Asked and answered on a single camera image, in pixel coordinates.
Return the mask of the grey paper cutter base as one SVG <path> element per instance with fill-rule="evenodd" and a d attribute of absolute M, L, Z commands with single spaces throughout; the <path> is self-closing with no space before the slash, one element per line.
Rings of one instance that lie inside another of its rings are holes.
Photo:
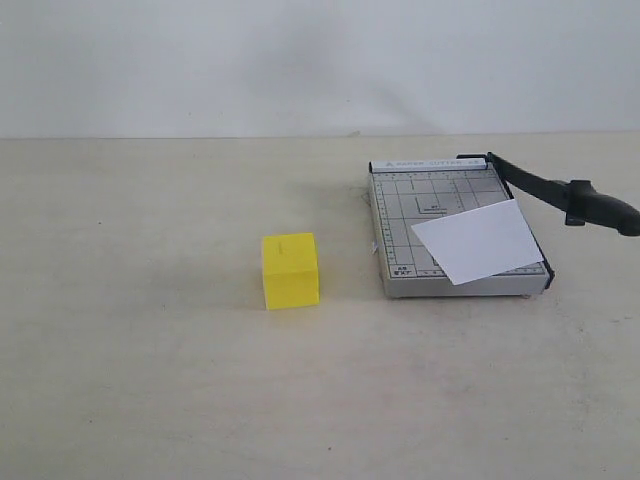
<path fill-rule="evenodd" d="M 415 224 L 511 200 L 482 154 L 372 161 L 369 201 L 384 291 L 391 298 L 531 296 L 551 285 L 546 259 L 455 286 L 412 230 Z"/>

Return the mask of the black cutter blade arm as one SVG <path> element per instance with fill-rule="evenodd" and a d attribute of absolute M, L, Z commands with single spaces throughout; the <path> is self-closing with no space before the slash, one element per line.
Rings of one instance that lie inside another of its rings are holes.
<path fill-rule="evenodd" d="M 589 180 L 548 180 L 492 152 L 488 152 L 486 158 L 506 182 L 563 211 L 566 226 L 589 223 L 614 229 L 622 236 L 639 236 L 639 211 L 620 199 L 598 192 Z"/>

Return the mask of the white paper sheet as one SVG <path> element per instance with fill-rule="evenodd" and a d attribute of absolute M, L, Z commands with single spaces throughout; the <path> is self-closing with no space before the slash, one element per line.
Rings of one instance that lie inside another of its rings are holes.
<path fill-rule="evenodd" d="M 418 223 L 412 230 L 454 285 L 543 261 L 515 199 Z"/>

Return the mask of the yellow cube block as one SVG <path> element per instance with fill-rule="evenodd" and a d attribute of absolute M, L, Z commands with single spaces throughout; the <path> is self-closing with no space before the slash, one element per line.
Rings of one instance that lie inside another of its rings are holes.
<path fill-rule="evenodd" d="M 318 253 L 312 233 L 263 237 L 261 260 L 267 310 L 301 308 L 319 303 Z"/>

